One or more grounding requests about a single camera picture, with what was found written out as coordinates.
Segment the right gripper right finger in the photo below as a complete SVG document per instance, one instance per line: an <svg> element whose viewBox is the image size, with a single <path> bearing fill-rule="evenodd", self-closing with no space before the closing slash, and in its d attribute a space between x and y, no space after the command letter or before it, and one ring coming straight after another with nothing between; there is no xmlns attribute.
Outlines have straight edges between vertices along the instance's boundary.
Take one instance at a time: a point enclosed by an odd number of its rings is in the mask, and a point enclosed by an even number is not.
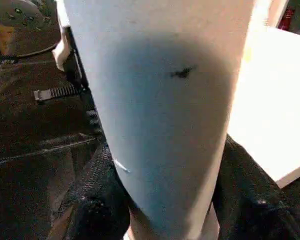
<svg viewBox="0 0 300 240"><path fill-rule="evenodd" d="M220 240L300 240L300 212L229 135L212 202Z"/></svg>

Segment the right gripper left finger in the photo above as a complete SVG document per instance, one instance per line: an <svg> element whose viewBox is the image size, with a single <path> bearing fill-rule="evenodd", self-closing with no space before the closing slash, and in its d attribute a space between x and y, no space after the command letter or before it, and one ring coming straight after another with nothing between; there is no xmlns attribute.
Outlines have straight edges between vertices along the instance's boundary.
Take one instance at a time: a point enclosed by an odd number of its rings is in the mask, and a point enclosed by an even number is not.
<svg viewBox="0 0 300 240"><path fill-rule="evenodd" d="M52 240L122 240L129 205L107 145L100 145L51 214Z"/></svg>

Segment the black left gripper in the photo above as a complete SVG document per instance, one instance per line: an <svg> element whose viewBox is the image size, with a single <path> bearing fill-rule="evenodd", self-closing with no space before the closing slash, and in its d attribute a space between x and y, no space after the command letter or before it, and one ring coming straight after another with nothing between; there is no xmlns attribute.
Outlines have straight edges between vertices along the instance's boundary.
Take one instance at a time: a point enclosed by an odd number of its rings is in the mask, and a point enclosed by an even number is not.
<svg viewBox="0 0 300 240"><path fill-rule="evenodd" d="M79 55L79 51L70 27L65 28L65 39L70 48L70 53L65 60L66 79L78 91L86 119L93 135L100 137L103 140L103 130L100 119L93 100L91 89L87 80L85 70Z"/></svg>

